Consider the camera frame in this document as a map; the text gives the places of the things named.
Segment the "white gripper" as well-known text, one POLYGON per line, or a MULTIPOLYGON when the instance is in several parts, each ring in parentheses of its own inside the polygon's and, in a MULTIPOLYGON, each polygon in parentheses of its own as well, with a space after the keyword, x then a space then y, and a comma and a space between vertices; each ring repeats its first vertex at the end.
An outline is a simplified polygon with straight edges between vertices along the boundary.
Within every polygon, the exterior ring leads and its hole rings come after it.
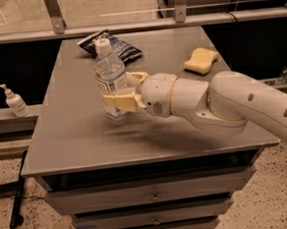
POLYGON ((141 94, 129 92, 126 94, 103 95, 104 103, 112 108, 127 112, 138 112, 140 109, 152 116, 167 118, 170 116, 170 94, 176 75, 157 73, 148 76, 147 72, 128 72, 126 74, 129 86, 141 86, 141 94))

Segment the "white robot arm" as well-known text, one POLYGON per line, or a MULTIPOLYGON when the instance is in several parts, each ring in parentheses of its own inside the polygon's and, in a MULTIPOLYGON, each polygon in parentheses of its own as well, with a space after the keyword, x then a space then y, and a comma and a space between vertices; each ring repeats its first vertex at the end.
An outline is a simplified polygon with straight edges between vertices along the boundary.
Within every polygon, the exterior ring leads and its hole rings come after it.
POLYGON ((127 88, 104 92, 105 105, 127 112, 144 109, 152 116, 177 116, 200 130, 239 135, 248 122, 287 143, 287 93, 233 71, 216 73, 209 82, 173 74, 128 72, 127 88))

